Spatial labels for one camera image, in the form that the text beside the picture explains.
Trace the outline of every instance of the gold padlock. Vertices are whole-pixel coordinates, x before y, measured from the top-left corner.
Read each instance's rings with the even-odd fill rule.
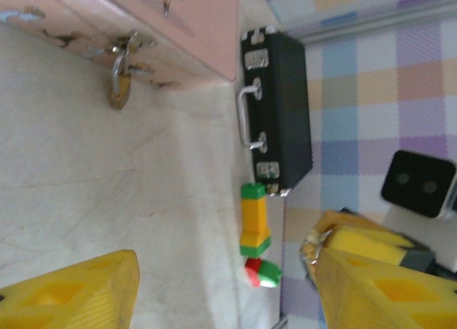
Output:
[[[130,96],[131,74],[127,61],[128,50],[122,50],[114,61],[112,79],[113,90],[111,91],[111,106],[116,110],[122,110]]]
[[[130,83],[131,83],[131,74],[122,74],[117,77],[119,83],[119,93],[116,93],[115,90],[111,92],[110,104],[116,110],[122,110],[126,105],[130,97]]]

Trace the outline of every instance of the black suitcase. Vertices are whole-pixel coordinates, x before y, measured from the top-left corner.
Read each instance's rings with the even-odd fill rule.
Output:
[[[252,151],[256,182],[287,196],[313,165],[305,49],[268,26],[243,34],[241,53],[241,140]]]

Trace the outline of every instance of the marble surface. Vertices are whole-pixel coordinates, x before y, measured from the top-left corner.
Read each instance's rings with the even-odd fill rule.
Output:
[[[241,0],[241,30],[273,23]],[[122,248],[141,285],[132,328],[270,328],[279,289],[252,289],[238,252],[248,180],[236,85],[109,108],[109,71],[0,26],[0,287]],[[281,262],[283,203],[268,202]]]

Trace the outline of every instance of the yellow foam pad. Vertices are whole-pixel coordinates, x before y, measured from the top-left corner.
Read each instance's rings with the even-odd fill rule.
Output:
[[[315,224],[313,231],[317,234],[325,233],[335,226],[348,225],[353,227],[364,227],[388,231],[387,228],[361,216],[354,216],[347,213],[340,213],[335,210],[326,210]]]
[[[1,329],[127,329],[139,286],[132,250],[0,289]]]
[[[394,265],[400,265],[406,254],[406,250],[399,246],[412,248],[414,244],[390,231],[352,226],[335,227],[325,244],[326,248],[345,250]]]
[[[336,249],[316,283],[328,329],[455,329],[457,282]]]

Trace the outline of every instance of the black camera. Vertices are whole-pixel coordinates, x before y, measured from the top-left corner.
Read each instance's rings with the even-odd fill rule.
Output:
[[[457,196],[456,174],[453,161],[400,150],[393,156],[381,196],[422,216],[446,218]]]

